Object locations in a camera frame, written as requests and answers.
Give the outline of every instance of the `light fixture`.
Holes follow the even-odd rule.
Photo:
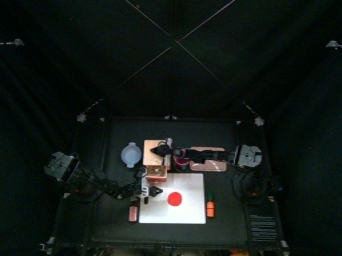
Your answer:
[[[335,40],[331,40],[331,41],[327,43],[326,47],[332,47],[332,48],[335,48],[335,49],[338,50],[338,48],[342,48],[342,45],[338,44],[338,42],[336,42]]]

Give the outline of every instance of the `black enclosure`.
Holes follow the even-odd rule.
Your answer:
[[[169,115],[264,119],[291,255],[340,255],[340,13],[339,0],[1,1],[0,255],[44,255],[66,207],[49,155],[101,118]]]

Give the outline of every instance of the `black table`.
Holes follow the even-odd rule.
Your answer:
[[[121,149],[135,142],[143,150],[144,140],[172,138],[179,147],[221,147],[235,150],[236,144],[259,146],[265,156],[263,168],[269,175],[267,150],[261,128],[253,122],[231,120],[177,120],[120,119],[92,120],[78,125],[73,151],[80,155],[82,166],[102,169],[106,177],[118,185],[132,182],[133,170],[120,159]],[[128,222],[129,200],[114,200],[102,195],[93,203],[74,202],[62,198],[56,221],[56,247],[82,248],[203,248],[229,249],[260,246],[269,247],[269,241],[257,244],[252,237],[248,206],[236,198],[232,191],[232,176],[236,170],[203,172],[204,191],[215,194],[215,217],[205,224],[140,224]],[[261,209],[276,220],[276,239],[272,246],[280,246],[281,234],[275,203],[252,207]]]

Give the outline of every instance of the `red object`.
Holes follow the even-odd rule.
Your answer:
[[[167,202],[172,206],[179,206],[181,204],[181,195],[177,192],[172,192],[168,195]]]
[[[215,216],[215,205],[213,202],[207,202],[207,217],[212,218]]]
[[[129,222],[136,222],[136,220],[137,220],[137,206],[131,206],[129,207],[128,221]]]

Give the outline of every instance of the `red circle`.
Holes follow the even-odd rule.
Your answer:
[[[177,192],[172,192],[168,195],[167,202],[172,206],[179,206],[181,204],[181,195]]]

